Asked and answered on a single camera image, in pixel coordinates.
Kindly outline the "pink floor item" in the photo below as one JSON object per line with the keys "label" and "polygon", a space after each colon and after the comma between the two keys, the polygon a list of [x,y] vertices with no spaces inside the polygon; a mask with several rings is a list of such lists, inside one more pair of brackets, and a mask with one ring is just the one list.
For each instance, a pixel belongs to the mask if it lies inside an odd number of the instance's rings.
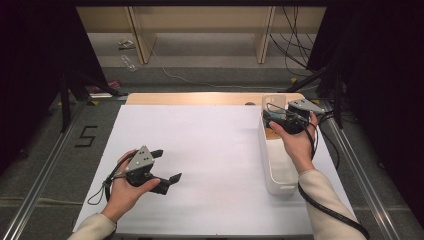
{"label": "pink floor item", "polygon": [[99,83],[92,86],[93,93],[105,93],[112,90],[117,90],[121,87],[121,82],[119,80],[111,80],[107,83]]}

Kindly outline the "white plastic storage box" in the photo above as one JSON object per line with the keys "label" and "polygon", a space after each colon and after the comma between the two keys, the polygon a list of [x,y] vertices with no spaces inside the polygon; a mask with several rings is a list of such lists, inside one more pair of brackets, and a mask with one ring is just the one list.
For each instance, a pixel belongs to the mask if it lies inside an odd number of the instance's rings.
{"label": "white plastic storage box", "polygon": [[266,139],[262,114],[258,126],[258,137],[268,192],[273,195],[293,194],[297,190],[297,171],[280,136],[278,139]]}

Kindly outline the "dark curtain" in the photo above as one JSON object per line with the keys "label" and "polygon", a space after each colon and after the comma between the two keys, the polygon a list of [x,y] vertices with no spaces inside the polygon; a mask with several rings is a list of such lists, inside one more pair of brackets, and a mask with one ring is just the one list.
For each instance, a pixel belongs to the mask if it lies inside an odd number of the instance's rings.
{"label": "dark curtain", "polygon": [[317,0],[326,7],[311,65],[335,55],[347,97],[380,162],[424,227],[424,0]]}
{"label": "dark curtain", "polygon": [[0,175],[63,85],[107,84],[77,9],[61,0],[0,0]]}

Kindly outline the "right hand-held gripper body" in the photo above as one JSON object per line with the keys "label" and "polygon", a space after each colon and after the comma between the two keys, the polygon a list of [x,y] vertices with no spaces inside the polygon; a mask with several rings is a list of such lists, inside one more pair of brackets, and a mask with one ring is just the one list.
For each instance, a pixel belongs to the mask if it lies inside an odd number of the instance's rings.
{"label": "right hand-held gripper body", "polygon": [[310,113],[324,114],[325,110],[307,99],[293,100],[286,109],[279,109],[273,115],[273,121],[287,133],[293,135],[302,132],[309,125]]}

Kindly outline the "metal floor rail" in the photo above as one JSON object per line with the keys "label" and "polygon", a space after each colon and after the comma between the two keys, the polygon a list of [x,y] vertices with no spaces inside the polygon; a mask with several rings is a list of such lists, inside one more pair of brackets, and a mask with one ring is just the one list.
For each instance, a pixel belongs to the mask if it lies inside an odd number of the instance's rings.
{"label": "metal floor rail", "polygon": [[1,237],[2,240],[19,240],[20,235],[33,213],[37,202],[43,193],[54,168],[62,155],[62,152],[65,149],[69,136],[72,132],[72,128],[74,127],[75,122],[83,111],[85,105],[85,102],[77,102],[74,105],[69,122],[66,124],[66,127],[58,133],[54,146],[50,150],[48,157],[43,161],[43,166],[38,172],[37,178],[30,184],[30,188],[26,195],[22,199],[0,199],[0,205],[2,205],[2,201],[5,201],[5,205],[7,207],[15,206],[17,208],[15,215]]}
{"label": "metal floor rail", "polygon": [[369,176],[367,175],[364,166],[361,164],[358,155],[354,151],[352,144],[348,140],[344,127],[340,129],[335,122],[333,115],[333,107],[329,100],[321,100],[320,104],[323,109],[328,112],[328,115],[322,120],[327,122],[334,135],[334,149],[337,152],[337,161],[335,167],[340,169],[341,159],[345,159],[345,164],[349,167],[360,189],[362,197],[367,203],[369,211],[378,225],[380,232],[385,240],[400,240],[398,231],[395,228],[394,222],[384,206],[382,199],[378,196],[376,188],[372,185]]}

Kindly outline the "white table mat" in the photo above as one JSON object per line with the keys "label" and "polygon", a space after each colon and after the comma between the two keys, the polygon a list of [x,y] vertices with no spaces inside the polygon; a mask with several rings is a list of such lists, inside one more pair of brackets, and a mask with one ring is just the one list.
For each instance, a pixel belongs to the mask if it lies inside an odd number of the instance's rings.
{"label": "white table mat", "polygon": [[258,106],[124,105],[79,217],[101,211],[97,192],[126,151],[162,150],[155,176],[180,175],[167,194],[144,194],[117,231],[152,237],[283,237],[312,232],[298,193],[273,195],[262,163]]}

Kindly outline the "person's left hand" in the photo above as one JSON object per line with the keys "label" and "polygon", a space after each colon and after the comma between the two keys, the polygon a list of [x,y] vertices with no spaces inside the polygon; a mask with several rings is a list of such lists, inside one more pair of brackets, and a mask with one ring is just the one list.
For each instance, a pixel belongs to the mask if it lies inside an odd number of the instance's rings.
{"label": "person's left hand", "polygon": [[149,192],[159,183],[160,180],[154,178],[139,187],[134,187],[125,178],[114,179],[109,201],[101,214],[117,223],[123,215],[135,206],[144,193]]}

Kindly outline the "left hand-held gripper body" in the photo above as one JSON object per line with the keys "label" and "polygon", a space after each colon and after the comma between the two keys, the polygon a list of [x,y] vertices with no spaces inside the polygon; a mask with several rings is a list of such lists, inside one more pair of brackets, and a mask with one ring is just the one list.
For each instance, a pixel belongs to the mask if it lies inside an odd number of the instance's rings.
{"label": "left hand-held gripper body", "polygon": [[153,158],[151,152],[146,146],[142,146],[132,157],[126,167],[126,179],[134,187],[143,185],[154,175],[150,172],[156,158]]}

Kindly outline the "wooden shelf unit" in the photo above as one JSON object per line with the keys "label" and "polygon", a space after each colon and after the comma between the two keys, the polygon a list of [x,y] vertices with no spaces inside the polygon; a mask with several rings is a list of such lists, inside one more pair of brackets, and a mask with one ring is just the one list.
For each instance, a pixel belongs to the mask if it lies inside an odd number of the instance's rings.
{"label": "wooden shelf unit", "polygon": [[130,33],[139,62],[146,64],[159,33],[248,33],[263,64],[272,33],[316,34],[324,7],[79,7],[88,33]]}

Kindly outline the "person's right hand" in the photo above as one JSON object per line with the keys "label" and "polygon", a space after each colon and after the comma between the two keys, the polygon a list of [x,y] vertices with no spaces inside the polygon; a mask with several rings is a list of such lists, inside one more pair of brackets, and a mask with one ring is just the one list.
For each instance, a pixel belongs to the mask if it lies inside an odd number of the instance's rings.
{"label": "person's right hand", "polygon": [[311,112],[307,128],[303,132],[293,135],[287,133],[277,123],[273,121],[269,123],[271,129],[282,138],[285,150],[292,159],[295,169],[299,174],[315,169],[312,158],[317,123],[316,115]]}

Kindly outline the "black metal stand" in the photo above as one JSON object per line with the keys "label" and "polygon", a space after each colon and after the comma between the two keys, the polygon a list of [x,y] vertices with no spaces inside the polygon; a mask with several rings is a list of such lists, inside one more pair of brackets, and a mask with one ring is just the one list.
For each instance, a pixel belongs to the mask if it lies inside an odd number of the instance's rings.
{"label": "black metal stand", "polygon": [[333,115],[337,126],[342,129],[341,121],[341,102],[342,102],[342,81],[341,74],[338,71],[337,67],[322,67],[317,72],[313,73],[311,76],[301,80],[299,83],[294,86],[289,87],[286,90],[286,93],[294,93],[306,85],[314,82],[315,80],[320,79],[318,84],[316,94],[319,98],[333,98]]}
{"label": "black metal stand", "polygon": [[[107,83],[96,80],[87,74],[78,71],[65,72],[60,80],[60,98],[62,109],[62,128],[61,131],[65,132],[71,124],[71,111],[69,92],[71,92],[78,101],[87,101],[90,94],[86,89],[86,85],[97,85],[99,83]],[[124,97],[127,93],[118,90],[108,91],[113,97]]]}

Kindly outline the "clear plastic piece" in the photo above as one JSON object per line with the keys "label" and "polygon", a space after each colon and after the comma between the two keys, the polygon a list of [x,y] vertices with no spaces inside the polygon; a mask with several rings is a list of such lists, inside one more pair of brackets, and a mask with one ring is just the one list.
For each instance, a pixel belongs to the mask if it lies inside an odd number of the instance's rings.
{"label": "clear plastic piece", "polygon": [[125,65],[125,67],[130,71],[130,72],[135,72],[138,70],[138,68],[133,64],[132,60],[126,56],[126,55],[122,55],[121,56],[122,62]]}

